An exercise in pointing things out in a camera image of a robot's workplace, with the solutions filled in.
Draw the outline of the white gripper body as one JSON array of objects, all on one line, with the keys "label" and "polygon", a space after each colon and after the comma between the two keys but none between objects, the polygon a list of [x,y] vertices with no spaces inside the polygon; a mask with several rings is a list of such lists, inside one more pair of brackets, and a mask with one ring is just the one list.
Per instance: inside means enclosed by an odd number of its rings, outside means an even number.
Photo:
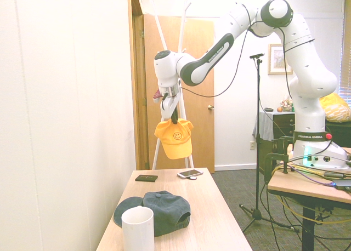
[{"label": "white gripper body", "polygon": [[168,93],[165,93],[162,97],[160,104],[161,116],[162,119],[171,119],[171,115],[174,110],[178,110],[177,106],[180,100],[180,93],[176,96],[170,96]]}]

